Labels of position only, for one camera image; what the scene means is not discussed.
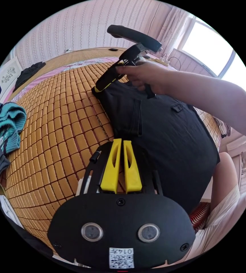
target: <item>bed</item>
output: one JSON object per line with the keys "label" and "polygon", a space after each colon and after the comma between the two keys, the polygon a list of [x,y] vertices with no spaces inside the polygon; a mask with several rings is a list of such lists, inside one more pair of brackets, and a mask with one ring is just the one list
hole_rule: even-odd
{"label": "bed", "polygon": [[[52,249],[47,230],[55,211],[75,196],[97,147],[113,139],[91,88],[120,54],[94,49],[59,56],[7,97],[25,108],[27,121],[20,149],[9,156],[5,194],[22,225]],[[211,115],[197,112],[219,149],[217,123]]]}

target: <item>human hand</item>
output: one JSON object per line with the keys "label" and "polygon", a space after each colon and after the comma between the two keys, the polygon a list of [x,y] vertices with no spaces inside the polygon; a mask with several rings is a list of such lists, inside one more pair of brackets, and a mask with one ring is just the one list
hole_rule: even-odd
{"label": "human hand", "polygon": [[119,66],[116,67],[116,70],[119,74],[127,75],[128,80],[139,91],[144,91],[145,84],[149,84],[153,93],[165,94],[166,87],[162,85],[168,73],[165,67],[160,67],[152,62],[139,61],[136,66]]}

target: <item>round sensor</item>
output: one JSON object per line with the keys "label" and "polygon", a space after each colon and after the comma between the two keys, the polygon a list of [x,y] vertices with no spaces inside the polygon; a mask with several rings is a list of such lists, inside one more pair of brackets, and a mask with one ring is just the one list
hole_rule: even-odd
{"label": "round sensor", "polygon": [[90,242],[97,242],[103,236],[102,228],[96,223],[87,223],[81,228],[83,238]]}
{"label": "round sensor", "polygon": [[157,240],[160,235],[160,230],[157,225],[145,224],[138,230],[138,238],[145,243],[151,243]]}

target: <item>forearm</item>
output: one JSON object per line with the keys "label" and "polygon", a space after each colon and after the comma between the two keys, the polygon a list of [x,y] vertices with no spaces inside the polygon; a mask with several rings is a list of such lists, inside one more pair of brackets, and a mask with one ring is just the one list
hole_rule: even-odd
{"label": "forearm", "polygon": [[246,135],[246,92],[241,87],[179,71],[168,71],[161,81],[168,95],[210,113]]}

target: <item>black border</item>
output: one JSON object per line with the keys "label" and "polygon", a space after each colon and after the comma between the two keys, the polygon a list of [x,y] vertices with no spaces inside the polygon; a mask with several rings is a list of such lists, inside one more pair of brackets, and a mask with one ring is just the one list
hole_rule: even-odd
{"label": "black border", "polygon": [[[33,1],[0,3],[0,65],[14,45],[34,26],[63,8],[77,1]],[[244,5],[223,2],[169,1],[198,16],[218,31],[233,46],[246,65],[246,2]],[[213,249],[192,263],[177,269],[218,271],[246,266],[246,210],[231,232]],[[0,270],[47,269],[51,272],[69,272],[58,267],[27,245],[20,238],[0,211]],[[170,268],[155,269],[153,272],[168,272]]]}

